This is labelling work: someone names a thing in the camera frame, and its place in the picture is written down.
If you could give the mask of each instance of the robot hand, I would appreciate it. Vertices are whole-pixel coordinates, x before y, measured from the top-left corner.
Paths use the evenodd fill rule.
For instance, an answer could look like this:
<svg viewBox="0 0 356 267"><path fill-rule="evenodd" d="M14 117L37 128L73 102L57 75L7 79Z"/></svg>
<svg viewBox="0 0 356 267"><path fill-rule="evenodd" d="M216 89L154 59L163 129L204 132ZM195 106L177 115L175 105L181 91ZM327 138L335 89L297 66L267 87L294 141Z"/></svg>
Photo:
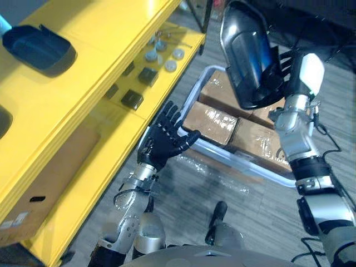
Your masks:
<svg viewBox="0 0 356 267"><path fill-rule="evenodd" d="M186 136L177 134L182 121L177 122L178 107L169 101L158 115L139 148L137 163L148 164L160 171L171 157L187 150L199 138L200 132L193 131Z"/></svg>

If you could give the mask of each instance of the taped cardboard box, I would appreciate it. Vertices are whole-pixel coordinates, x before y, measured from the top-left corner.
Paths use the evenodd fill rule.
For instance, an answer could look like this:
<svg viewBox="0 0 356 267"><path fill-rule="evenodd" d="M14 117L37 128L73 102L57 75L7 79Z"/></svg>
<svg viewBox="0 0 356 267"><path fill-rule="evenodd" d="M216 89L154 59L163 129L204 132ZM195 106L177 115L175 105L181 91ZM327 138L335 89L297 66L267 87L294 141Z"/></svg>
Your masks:
<svg viewBox="0 0 356 267"><path fill-rule="evenodd" d="M257 110L254 110L249 117L250 121L256 122L258 124L261 124L265 127L268 127L270 129L274 128L274 123L268 118L268 113L270 111L273 111L277 109L277 107L284 107L285 100L284 98L278 101L277 103L274 103L268 107L263 107L259 108Z"/></svg>
<svg viewBox="0 0 356 267"><path fill-rule="evenodd" d="M239 118L229 149L241 150L254 155L259 165L281 173L291 172L284 152L280 147L278 134L267 127Z"/></svg>
<svg viewBox="0 0 356 267"><path fill-rule="evenodd" d="M218 110L224 111L234 117L249 119L252 114L250 110L243 110L234 93L226 72L215 71L199 96L199 102Z"/></svg>
<svg viewBox="0 0 356 267"><path fill-rule="evenodd" d="M213 107L195 102L186 116L183 127L199 130L202 137L219 146L226 146L233 134L237 119Z"/></svg>
<svg viewBox="0 0 356 267"><path fill-rule="evenodd" d="M0 246L34 236L100 136L79 126L0 224Z"/></svg>

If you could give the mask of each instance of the wire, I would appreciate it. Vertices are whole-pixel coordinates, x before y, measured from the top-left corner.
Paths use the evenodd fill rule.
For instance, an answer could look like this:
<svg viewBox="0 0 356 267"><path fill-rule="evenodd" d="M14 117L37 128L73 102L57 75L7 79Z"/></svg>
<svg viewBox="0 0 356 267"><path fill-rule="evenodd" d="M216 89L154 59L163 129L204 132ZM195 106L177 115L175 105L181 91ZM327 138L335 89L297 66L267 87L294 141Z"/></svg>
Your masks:
<svg viewBox="0 0 356 267"><path fill-rule="evenodd" d="M294 258L292 258L291 262L293 263L298 258L311 255L311 256L313 256L315 264L318 267L322 267L320 262L319 262L319 260L318 260L318 258L317 258L317 256L325 256L325 253L324 252L320 252L320 251L314 251L312 249L312 247L310 247L310 245L307 243L307 240L321 242L321 240L317 239L317 238L302 238L302 239L300 239L300 241L308 248L309 252L308 253L302 253L302 254L299 254L299 255L295 256Z"/></svg>
<svg viewBox="0 0 356 267"><path fill-rule="evenodd" d="M314 251L314 254L316 256L325 256L325 253L324 252L320 252L320 251ZM308 255L311 255L311 253L307 252L307 253L299 254L299 255L295 256L294 258L292 258L292 260L290 262L293 263L296 260L298 260L299 258L304 257L304 256L308 256Z"/></svg>
<svg viewBox="0 0 356 267"><path fill-rule="evenodd" d="M325 160L326 155L329 154L329 153L342 152L341 147L338 145L338 143L336 143L336 141L330 135L328 129L323 124L318 122L316 128L317 128L318 132L320 132L322 135L328 136L330 138L330 140L333 142L334 146L337 148L337 149L330 149L330 150L327 150L326 152L324 152L323 155L322 155L323 160Z"/></svg>
<svg viewBox="0 0 356 267"><path fill-rule="evenodd" d="M333 137L330 135L328 129L325 127L325 125L323 125L322 123L319 122L319 114L314 114L314 125L315 125L315 128L316 130L324 135L324 136L328 136L330 138L330 140L333 142L334 146L337 148L337 149L330 149L330 150L327 150L326 152L323 153L322 155L322 158L324 161L325 160L325 157L327 154L329 153L332 153L332 152L342 152L342 149L341 147L338 145L338 143L333 139ZM331 172L331 179L332 179L332 182L333 184L337 187L337 189L344 195L348 198L348 200L350 201L350 203L352 204L352 209L353 211L356 212L356 203L355 201L353 200L353 198L349 195L349 193L346 191L345 187L341 184L341 182L339 181L339 179L335 176L334 172L330 169L330 172Z"/></svg>
<svg viewBox="0 0 356 267"><path fill-rule="evenodd" d="M148 192L150 192L150 190L144 190L142 188L137 187L135 189L127 189L127 190L121 191L121 192L117 193L115 196L113 196L113 204L115 205L115 201L116 201L118 196L121 196L121 195L129 193L129 192L144 192L144 193L148 193Z"/></svg>

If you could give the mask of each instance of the clear plastic bin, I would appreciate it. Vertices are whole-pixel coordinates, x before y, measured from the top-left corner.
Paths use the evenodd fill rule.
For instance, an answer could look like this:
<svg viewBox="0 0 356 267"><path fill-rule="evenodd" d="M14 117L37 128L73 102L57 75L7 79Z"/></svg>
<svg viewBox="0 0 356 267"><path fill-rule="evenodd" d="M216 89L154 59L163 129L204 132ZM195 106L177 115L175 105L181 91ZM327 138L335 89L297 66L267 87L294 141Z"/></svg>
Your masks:
<svg viewBox="0 0 356 267"><path fill-rule="evenodd" d="M181 120L185 119L194 102L198 100L200 91L202 90L203 86L207 83L211 75L216 70L225 71L225 69L220 66L209 66L204 69L203 73L200 75L199 79L195 83L193 89L191 90L187 100L185 101L182 107L180 117ZM187 132L181 127L178 130L178 134L182 136L187 134ZM237 169L243 174L259 176L264 179L277 182L286 187L295 187L295 180L292 173L285 174L284 176L276 174L275 172L270 171L252 162L254 160L254 157L250 155L246 155L244 153L240 153L238 155L232 154L203 139L198 139L191 148L205 156L217 160L222 164L231 166L232 168Z"/></svg>

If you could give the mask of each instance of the shelf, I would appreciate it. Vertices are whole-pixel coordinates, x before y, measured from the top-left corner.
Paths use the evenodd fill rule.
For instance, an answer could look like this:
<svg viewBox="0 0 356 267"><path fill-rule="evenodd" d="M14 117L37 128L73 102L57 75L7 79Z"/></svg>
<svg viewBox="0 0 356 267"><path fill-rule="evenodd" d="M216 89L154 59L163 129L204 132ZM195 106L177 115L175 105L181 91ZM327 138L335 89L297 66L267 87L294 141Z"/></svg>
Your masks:
<svg viewBox="0 0 356 267"><path fill-rule="evenodd" d="M185 57L178 62L175 72L169 73L162 66L155 66L159 70L159 77L153 87L141 86L135 82L139 69L145 65L141 61L142 53L150 49L149 46L145 46L134 59L136 68L125 79L120 77L117 80L116 83L121 88L113 98L110 100L102 98L83 120L86 127L100 133L101 139L53 207L37 235L22 242L22 245L44 264L60 265L60 257L81 224L203 43L204 34L184 27L180 29L185 31L181 38L184 38L192 48L185 51ZM144 96L144 101L137 111L121 105L119 101L127 91L129 81L135 85L132 89L138 90Z"/></svg>
<svg viewBox="0 0 356 267"><path fill-rule="evenodd" d="M164 52L158 52L158 60L155 62L147 62L145 60L146 52L152 50L154 48L154 45L151 44L145 46L137 55L137 57L133 60L135 68L130 72L128 76L122 75L115 82L119 90L111 98L111 101L117 103L123 108L130 110L132 113L146 120L156 113L157 108L159 107L157 103L162 102L162 98L164 95L166 95L166 91L169 90L169 88L171 88L179 79L180 75L177 75L177 73L181 73L181 70L186 68L187 64L189 64L190 60L194 56L194 53L192 52L196 51L199 45L204 41L203 34L189 30L185 27L176 27L177 25L175 24L165 22L161 29L167 29L164 31L166 33L169 32L168 29L171 29L171 32L176 32L177 34L173 36L175 39L179 40L180 44L172 44L178 43L178 41L176 41L175 39L170 40L168 38L162 38L162 40L166 40L172 43L168 43L167 50L165 50ZM173 58L172 53L175 48L180 48L184 50L185 55L182 60L177 61ZM176 71L168 72L165 70L164 63L167 60L176 61ZM137 78L144 67L153 68L158 71L158 79L154 83L153 87L144 85L143 83L139 82ZM137 111L131 110L121 103L121 99L129 89L140 93L144 97L144 101Z"/></svg>
<svg viewBox="0 0 356 267"><path fill-rule="evenodd" d="M0 105L13 123L0 139L0 222L180 0L49 1L23 24L49 29L78 52L48 78L0 46Z"/></svg>

